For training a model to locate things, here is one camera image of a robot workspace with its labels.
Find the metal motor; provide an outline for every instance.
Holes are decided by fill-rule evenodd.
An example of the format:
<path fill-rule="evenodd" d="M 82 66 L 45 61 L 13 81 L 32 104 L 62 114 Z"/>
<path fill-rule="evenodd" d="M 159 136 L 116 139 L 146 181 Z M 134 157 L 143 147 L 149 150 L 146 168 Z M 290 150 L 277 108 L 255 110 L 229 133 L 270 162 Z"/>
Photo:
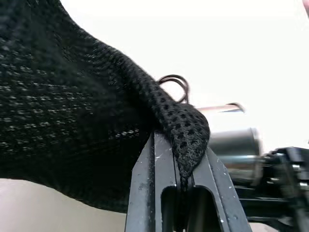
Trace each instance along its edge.
<path fill-rule="evenodd" d="M 211 129 L 209 147 L 227 167 L 234 184 L 254 185 L 260 177 L 257 129 L 238 104 L 200 108 Z"/>

